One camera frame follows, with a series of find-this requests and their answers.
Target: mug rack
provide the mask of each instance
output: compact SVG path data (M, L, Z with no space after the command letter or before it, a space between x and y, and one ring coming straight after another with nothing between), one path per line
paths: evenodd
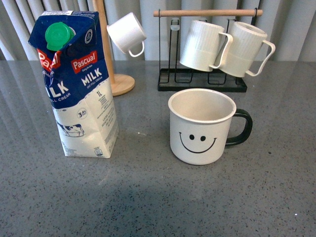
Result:
M160 18L166 16L251 16L251 24L255 25L258 16L261 16L262 10L170 10L154 11L154 17L159 18L159 78L158 91L180 91L189 88L207 88L219 92L243 92L247 91L247 85L242 78L233 77L214 69L212 72L203 72L191 68L178 68L178 50L180 20L173 18L170 24L169 37L169 58L168 68L161 68L161 44L160 44ZM227 19L227 30L231 20ZM176 56L175 61L171 61L171 41L173 34L176 34Z

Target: milk carton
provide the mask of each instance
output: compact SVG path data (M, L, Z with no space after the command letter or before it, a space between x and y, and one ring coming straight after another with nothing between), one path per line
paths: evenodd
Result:
M44 12L29 43L39 53L65 155L109 158L119 129L98 12Z

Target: wooden rod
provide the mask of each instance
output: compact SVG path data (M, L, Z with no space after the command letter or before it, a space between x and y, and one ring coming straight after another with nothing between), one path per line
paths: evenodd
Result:
M262 16L263 10L257 10L257 16ZM165 10L160 11L160 17L165 16L255 16L256 10ZM159 11L154 11L154 17L159 17Z
M94 10L99 12L105 62L107 64L110 82L111 84L114 84L115 83L114 69L113 69L113 63L112 63L112 58L111 58L111 50L110 50L108 30L107 30L108 23L107 23L107 18L105 15L103 0L93 0L93 8Z

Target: cow illustration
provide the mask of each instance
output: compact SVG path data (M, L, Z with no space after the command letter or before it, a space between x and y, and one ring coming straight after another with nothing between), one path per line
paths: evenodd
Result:
M70 126L61 125L59 122L57 122L57 124L61 127L61 129L65 132L65 135L68 137L84 136L84 130L81 124L75 124L75 125L70 125Z

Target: pascual logo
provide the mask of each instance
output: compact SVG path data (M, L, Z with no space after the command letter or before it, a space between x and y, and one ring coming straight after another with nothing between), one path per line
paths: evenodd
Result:
M92 40L92 30L90 29L87 31L87 33L85 33L84 42L90 43L91 40Z
M92 51L88 55L71 61L74 72L77 74L82 68L88 66L89 64L96 63L98 61L97 51Z
M53 60L50 60L48 56L40 49L38 49L38 53L41 66L47 71L51 72L52 68L58 68L60 66L61 51L57 51L54 54Z

